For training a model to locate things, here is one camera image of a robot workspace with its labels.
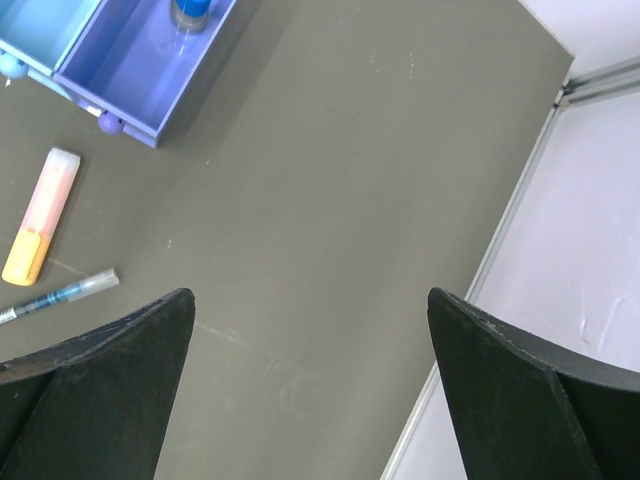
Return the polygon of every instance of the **pen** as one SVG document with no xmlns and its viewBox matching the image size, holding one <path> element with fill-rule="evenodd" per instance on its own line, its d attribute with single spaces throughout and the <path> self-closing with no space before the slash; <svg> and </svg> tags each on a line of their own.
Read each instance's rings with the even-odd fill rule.
<svg viewBox="0 0 640 480">
<path fill-rule="evenodd" d="M 56 303 L 75 302 L 81 298 L 88 297 L 94 293 L 101 292 L 107 288 L 115 287 L 120 283 L 116 271 L 112 268 L 106 272 L 99 273 L 93 277 L 85 278 L 77 283 L 56 290 L 48 295 L 36 298 L 30 302 L 17 307 L 12 307 L 0 313 L 0 325 L 15 320 L 18 317 L 27 315 L 36 310 L 50 307 Z"/>
</svg>

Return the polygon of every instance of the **purple drawer knob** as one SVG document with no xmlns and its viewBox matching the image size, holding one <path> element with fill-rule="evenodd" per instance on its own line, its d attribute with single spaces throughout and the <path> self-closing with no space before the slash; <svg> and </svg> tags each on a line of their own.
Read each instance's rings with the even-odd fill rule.
<svg viewBox="0 0 640 480">
<path fill-rule="evenodd" d="M 118 135 L 124 130 L 124 123 L 113 113 L 104 112 L 98 119 L 100 128 L 109 135 Z"/>
<path fill-rule="evenodd" d="M 29 66 L 13 55 L 0 52 L 0 73 L 8 78 L 26 77 L 29 73 Z"/>
</svg>

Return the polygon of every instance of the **highlighter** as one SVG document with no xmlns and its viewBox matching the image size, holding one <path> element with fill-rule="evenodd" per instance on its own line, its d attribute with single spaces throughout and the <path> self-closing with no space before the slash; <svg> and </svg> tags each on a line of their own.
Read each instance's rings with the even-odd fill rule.
<svg viewBox="0 0 640 480">
<path fill-rule="evenodd" d="M 79 167 L 78 155 L 49 152 L 4 266 L 5 282 L 26 287 L 37 280 Z"/>
</svg>

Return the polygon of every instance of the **blue drawer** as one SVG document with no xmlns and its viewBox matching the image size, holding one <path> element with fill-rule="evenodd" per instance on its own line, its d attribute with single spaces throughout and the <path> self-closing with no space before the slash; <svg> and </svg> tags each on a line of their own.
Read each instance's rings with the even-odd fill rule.
<svg viewBox="0 0 640 480">
<path fill-rule="evenodd" d="M 0 73 L 50 78 L 101 0 L 0 0 Z"/>
<path fill-rule="evenodd" d="M 188 35 L 167 0 L 103 0 L 54 79 L 80 106 L 101 109 L 108 133 L 156 147 L 235 3 L 214 0 L 205 30 Z"/>
</svg>

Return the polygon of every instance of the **white wall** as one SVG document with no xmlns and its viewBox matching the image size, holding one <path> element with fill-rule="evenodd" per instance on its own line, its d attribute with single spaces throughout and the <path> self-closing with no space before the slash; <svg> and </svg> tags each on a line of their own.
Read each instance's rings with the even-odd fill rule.
<svg viewBox="0 0 640 480">
<path fill-rule="evenodd" d="M 638 0 L 520 0 L 576 57 L 584 75 L 640 56 Z"/>
<path fill-rule="evenodd" d="M 475 303 L 640 372 L 640 93 L 561 114 Z M 464 480 L 442 383 L 394 480 Z"/>
</svg>

